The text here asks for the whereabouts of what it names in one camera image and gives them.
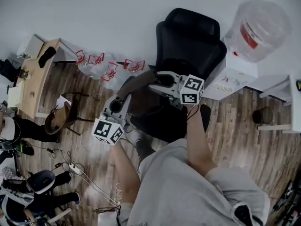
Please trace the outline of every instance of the paper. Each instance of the paper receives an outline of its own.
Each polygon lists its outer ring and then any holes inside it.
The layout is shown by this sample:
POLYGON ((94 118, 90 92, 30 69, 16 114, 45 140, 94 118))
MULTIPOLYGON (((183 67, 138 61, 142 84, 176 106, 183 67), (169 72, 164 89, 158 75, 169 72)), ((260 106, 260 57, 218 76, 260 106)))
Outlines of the paper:
POLYGON ((65 101, 71 105, 71 102, 69 100, 67 100, 66 98, 60 96, 57 100, 56 100, 56 108, 57 109, 62 109, 64 107, 64 103, 65 101))
POLYGON ((23 101, 24 83, 22 80, 16 87, 8 89, 8 108, 17 107, 23 101))

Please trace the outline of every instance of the black cloth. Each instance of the black cloth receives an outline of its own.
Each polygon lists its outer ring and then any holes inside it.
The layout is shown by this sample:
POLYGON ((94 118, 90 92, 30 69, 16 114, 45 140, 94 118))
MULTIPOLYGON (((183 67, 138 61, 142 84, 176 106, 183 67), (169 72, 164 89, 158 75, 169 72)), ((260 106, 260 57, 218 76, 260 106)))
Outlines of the black cloth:
MULTIPOLYGON (((33 202, 27 206, 27 208, 33 213, 43 213, 49 210, 53 210, 59 206, 70 203, 71 201, 77 201, 79 199, 76 193, 68 193, 60 196, 51 196, 46 193, 53 190, 56 186, 68 183, 71 179, 69 172, 64 172, 55 177, 55 183, 44 194, 34 194, 33 202)), ((17 203, 13 200, 9 200, 6 210, 8 217, 15 222, 23 222, 26 220, 24 213, 24 205, 17 203)))
POLYGON ((45 66, 45 63, 47 62, 47 60, 49 60, 55 54, 56 54, 56 50, 55 50, 54 47, 47 48, 47 50, 45 51, 45 53, 39 59, 39 66, 40 66, 40 68, 43 68, 45 66))
POLYGON ((14 140, 22 138, 30 138, 42 142, 56 142, 57 134, 49 135, 45 131, 45 126, 39 126, 36 123, 22 119, 21 117, 14 117, 15 122, 15 137, 14 140))
POLYGON ((27 208, 31 212, 43 213, 77 200, 79 200, 77 193, 68 193, 60 196, 36 194, 33 202, 27 208))

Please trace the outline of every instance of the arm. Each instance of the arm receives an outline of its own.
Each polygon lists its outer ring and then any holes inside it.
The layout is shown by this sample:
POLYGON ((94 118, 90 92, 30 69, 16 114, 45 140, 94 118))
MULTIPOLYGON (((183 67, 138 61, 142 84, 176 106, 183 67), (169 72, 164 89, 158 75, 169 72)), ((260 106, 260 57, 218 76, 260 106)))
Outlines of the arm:
POLYGON ((112 146, 111 153, 114 158, 118 181, 122 191, 121 203, 134 203, 141 183, 138 173, 120 141, 112 146))
POLYGON ((191 112, 190 119, 187 121, 187 152, 189 165, 202 176, 208 171, 217 167, 212 160, 211 151, 205 135, 201 112, 195 106, 191 112))

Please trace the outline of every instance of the black trash bin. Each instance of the black trash bin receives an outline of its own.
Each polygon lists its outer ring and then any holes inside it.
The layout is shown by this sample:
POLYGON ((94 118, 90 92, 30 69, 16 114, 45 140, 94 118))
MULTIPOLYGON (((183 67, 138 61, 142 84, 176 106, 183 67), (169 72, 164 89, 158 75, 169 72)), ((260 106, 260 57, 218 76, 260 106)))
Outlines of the black trash bin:
POLYGON ((268 106, 253 112, 253 121, 256 124, 270 124, 273 119, 272 109, 268 106))

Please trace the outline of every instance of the black pants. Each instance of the black pants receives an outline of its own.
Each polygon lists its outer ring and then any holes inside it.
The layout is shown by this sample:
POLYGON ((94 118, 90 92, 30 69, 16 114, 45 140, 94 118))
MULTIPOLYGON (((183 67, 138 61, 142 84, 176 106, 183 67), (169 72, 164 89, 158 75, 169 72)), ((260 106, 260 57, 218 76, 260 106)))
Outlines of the black pants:
POLYGON ((151 145, 146 140, 140 140, 136 143, 136 150, 140 159, 139 164, 149 155, 155 153, 156 151, 151 147, 151 145))
MULTIPOLYGON (((56 186, 63 185, 68 183, 71 179, 69 172, 61 173, 60 175, 55 177, 55 183, 53 186, 47 191, 51 191, 56 186)), ((65 205, 72 201, 77 201, 79 199, 76 193, 68 193, 60 196, 51 196, 44 194, 35 194, 33 202, 27 207, 31 212, 34 213, 43 213, 50 210, 53 210, 59 206, 65 205)), ((13 200, 10 200, 10 204, 7 205, 7 211, 13 212, 13 216, 8 213, 10 218, 16 222, 22 222, 26 219, 26 216, 23 212, 24 206, 19 204, 13 200)))
POLYGON ((16 140, 19 135, 19 139, 30 138, 42 142, 56 142, 57 134, 49 135, 45 131, 45 126, 38 126, 36 123, 22 119, 21 117, 14 117, 15 120, 15 137, 16 140))

